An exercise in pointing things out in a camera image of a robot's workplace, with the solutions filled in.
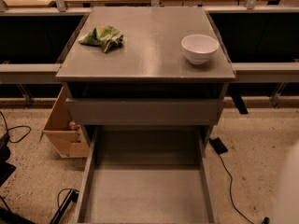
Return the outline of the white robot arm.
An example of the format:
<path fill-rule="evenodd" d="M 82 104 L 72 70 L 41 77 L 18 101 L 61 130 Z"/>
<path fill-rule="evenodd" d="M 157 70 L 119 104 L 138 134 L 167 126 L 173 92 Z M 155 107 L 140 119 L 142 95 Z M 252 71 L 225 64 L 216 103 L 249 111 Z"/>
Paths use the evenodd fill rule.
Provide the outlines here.
<path fill-rule="evenodd" d="M 299 142 L 286 156 L 278 179 L 272 224 L 299 224 Z"/>

